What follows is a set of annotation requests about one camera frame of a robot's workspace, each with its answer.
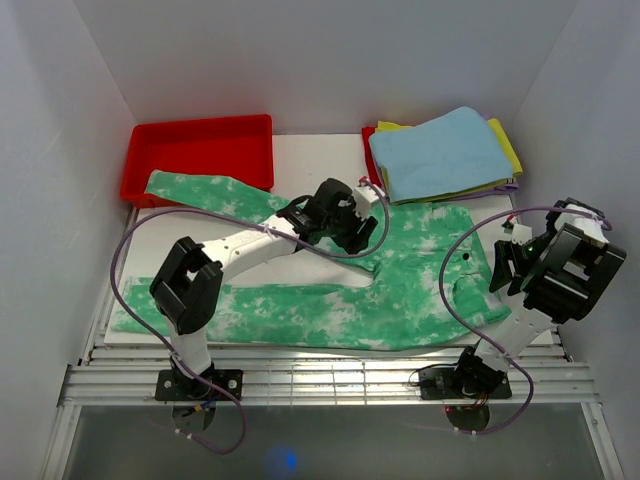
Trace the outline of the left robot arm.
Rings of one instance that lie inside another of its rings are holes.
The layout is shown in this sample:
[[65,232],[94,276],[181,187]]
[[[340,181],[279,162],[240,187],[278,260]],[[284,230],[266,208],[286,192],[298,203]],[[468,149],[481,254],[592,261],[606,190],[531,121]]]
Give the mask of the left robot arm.
[[372,214],[383,196],[367,180],[351,188],[333,178],[300,196],[257,228],[204,243],[179,239],[153,278],[150,294],[169,328],[171,382],[189,399],[224,386],[208,353],[206,327],[222,287],[269,260],[293,255],[328,238],[350,256],[363,255],[378,225]]

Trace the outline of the green tie-dye trousers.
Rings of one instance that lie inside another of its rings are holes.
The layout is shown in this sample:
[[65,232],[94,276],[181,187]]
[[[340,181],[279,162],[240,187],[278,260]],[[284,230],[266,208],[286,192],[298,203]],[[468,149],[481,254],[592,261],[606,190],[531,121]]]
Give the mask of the green tie-dye trousers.
[[505,320],[467,209],[375,206],[376,251],[355,260],[370,285],[225,285],[210,341],[314,348],[404,350],[455,340]]

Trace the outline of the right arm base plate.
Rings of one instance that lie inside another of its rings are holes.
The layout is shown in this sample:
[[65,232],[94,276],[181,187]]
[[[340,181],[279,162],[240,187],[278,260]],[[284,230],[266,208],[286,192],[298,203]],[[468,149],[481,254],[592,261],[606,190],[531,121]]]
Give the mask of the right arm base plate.
[[456,367],[448,364],[437,364],[417,371],[417,385],[423,400],[505,400],[512,397],[512,390],[507,380],[502,381],[495,389],[476,380],[464,379],[456,372]]

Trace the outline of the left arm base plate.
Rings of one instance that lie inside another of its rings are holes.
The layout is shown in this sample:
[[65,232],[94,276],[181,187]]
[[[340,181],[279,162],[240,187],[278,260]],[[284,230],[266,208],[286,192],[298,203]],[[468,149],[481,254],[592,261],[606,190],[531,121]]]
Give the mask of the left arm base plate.
[[[239,369],[214,369],[204,372],[211,384],[224,389],[235,399],[242,398],[244,372]],[[203,402],[211,398],[227,401],[228,397],[203,384],[188,378],[179,369],[161,370],[157,377],[154,399],[163,402]]]

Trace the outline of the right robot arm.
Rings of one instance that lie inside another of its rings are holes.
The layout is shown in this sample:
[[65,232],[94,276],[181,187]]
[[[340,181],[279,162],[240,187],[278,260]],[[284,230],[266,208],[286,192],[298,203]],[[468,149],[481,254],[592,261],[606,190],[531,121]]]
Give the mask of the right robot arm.
[[536,237],[524,225],[503,227],[510,238],[494,243],[489,291],[521,295],[521,309],[538,313],[529,319],[517,313],[493,339],[463,350],[451,386],[464,397],[491,395],[506,383],[509,361],[540,334],[589,314],[627,258],[604,236],[604,213],[571,197],[554,204]]

